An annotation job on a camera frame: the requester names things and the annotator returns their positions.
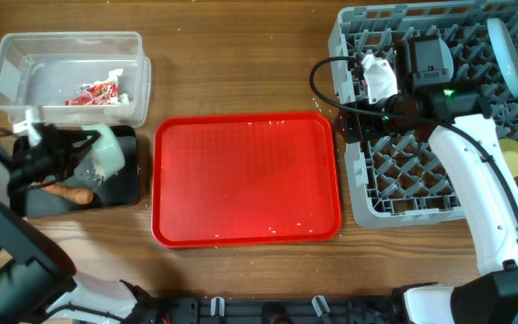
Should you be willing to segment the green bowl with rice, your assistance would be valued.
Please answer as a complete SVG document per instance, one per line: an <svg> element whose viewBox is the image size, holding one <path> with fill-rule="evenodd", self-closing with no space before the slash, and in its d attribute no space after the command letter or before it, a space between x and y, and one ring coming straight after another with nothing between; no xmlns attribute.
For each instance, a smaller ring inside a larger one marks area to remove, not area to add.
<svg viewBox="0 0 518 324"><path fill-rule="evenodd" d="M125 157L117 137L106 124L84 125L83 131L98 131L100 137L91 148L94 172L99 180L107 180L125 167Z"/></svg>

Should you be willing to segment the red snack wrapper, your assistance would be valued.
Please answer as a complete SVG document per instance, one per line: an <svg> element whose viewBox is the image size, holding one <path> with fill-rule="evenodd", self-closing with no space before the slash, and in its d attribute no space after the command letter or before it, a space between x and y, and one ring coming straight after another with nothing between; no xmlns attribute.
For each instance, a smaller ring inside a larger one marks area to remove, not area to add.
<svg viewBox="0 0 518 324"><path fill-rule="evenodd" d="M119 102L119 89L111 81L85 88L76 98L65 101L65 105L108 105L118 104Z"/></svg>

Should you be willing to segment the white tissue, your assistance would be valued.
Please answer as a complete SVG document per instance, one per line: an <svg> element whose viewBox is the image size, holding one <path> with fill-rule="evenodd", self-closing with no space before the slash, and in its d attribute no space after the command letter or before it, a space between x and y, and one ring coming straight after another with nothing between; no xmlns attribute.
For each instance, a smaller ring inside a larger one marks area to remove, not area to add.
<svg viewBox="0 0 518 324"><path fill-rule="evenodd" d="M109 104L130 104L129 95L120 91L119 78L123 74L122 68L116 68L108 73L107 81L112 83L111 93L109 94Z"/></svg>

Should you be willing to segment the orange carrot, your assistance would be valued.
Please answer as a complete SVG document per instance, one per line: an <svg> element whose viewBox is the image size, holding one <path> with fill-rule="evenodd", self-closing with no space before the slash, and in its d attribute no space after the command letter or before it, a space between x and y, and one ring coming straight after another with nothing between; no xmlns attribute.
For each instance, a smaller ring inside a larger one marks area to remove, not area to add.
<svg viewBox="0 0 518 324"><path fill-rule="evenodd" d="M42 187L42 190L61 197L75 204L85 205L92 202L94 193L85 187L72 187L62 184L51 184Z"/></svg>

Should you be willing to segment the light blue plate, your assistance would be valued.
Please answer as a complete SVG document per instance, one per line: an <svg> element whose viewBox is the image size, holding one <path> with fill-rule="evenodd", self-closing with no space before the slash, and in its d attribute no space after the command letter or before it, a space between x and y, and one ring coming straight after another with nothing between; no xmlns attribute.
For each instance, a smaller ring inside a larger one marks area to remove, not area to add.
<svg viewBox="0 0 518 324"><path fill-rule="evenodd" d="M513 97L518 97L518 55L505 23L498 18L487 20L487 32L499 70Z"/></svg>

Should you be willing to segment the yellow plastic cup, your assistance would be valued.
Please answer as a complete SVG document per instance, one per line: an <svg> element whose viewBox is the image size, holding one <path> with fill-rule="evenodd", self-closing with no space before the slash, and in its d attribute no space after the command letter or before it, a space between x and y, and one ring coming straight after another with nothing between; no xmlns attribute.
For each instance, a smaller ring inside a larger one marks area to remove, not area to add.
<svg viewBox="0 0 518 324"><path fill-rule="evenodd" d="M518 141L514 139L500 139L499 146L503 153L505 163L513 177L518 176Z"/></svg>

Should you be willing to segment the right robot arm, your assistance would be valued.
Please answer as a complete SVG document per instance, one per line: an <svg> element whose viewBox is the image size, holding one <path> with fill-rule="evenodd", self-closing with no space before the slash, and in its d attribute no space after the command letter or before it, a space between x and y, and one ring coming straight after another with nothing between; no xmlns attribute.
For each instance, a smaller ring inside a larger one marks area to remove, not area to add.
<svg viewBox="0 0 518 324"><path fill-rule="evenodd" d="M518 323L518 187L496 135L489 101L474 82L452 79L448 50L434 36L398 46L393 61L348 57L366 96L344 103L346 133L366 140L422 135L463 210L479 276L457 287L437 283L401 293L411 323Z"/></svg>

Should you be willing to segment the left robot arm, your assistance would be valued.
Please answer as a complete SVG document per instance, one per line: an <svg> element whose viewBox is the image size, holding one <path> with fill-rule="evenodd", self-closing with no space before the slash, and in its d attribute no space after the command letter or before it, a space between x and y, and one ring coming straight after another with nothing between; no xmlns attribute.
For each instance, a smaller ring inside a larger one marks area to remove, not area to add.
<svg viewBox="0 0 518 324"><path fill-rule="evenodd" d="M10 135L0 128L0 138ZM53 240L15 214L10 200L73 176L91 153L104 176L124 166L111 127L62 130L34 122L16 135L26 146L9 154L0 145L0 323L42 323L68 318L85 323L149 323L156 307L140 287L109 282L76 270Z"/></svg>

